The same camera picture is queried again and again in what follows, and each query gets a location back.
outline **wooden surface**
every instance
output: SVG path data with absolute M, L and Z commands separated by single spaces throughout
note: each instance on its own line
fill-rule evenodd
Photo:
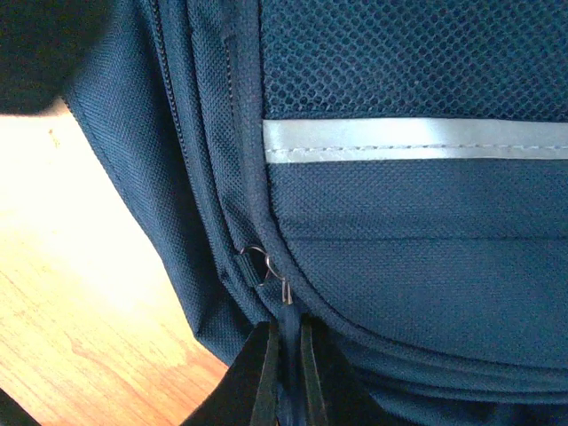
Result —
M 225 366 L 62 105 L 0 117 L 0 387 L 44 425 L 179 424 Z

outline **zipper track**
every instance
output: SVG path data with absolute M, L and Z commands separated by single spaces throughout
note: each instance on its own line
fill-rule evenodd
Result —
M 166 96 L 168 97 L 168 102 L 170 103 L 171 116 L 176 127 L 177 139 L 182 146 L 182 152 L 185 159 L 185 142 L 184 135 L 181 131 L 181 124 L 179 123 L 178 107 L 176 105 L 176 97 L 174 96 L 173 86 L 171 84 L 170 76 L 170 66 L 168 65 L 168 58 L 166 56 L 166 44 L 163 41 L 163 30 L 162 30 L 162 17 L 160 16 L 160 5 L 158 5 L 158 0 L 150 0 L 150 7 L 152 8 L 152 15 L 154 18 L 154 31 L 156 47 L 158 48 L 159 60 L 163 68 L 163 80 L 166 86 Z

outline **backpack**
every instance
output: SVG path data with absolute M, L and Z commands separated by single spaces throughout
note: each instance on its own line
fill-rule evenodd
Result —
M 117 3 L 66 102 L 243 389 L 187 424 L 568 424 L 567 34 L 551 0 Z

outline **reflective strip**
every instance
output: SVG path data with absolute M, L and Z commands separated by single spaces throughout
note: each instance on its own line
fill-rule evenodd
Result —
M 444 118 L 264 120 L 269 163 L 568 159 L 568 123 Z

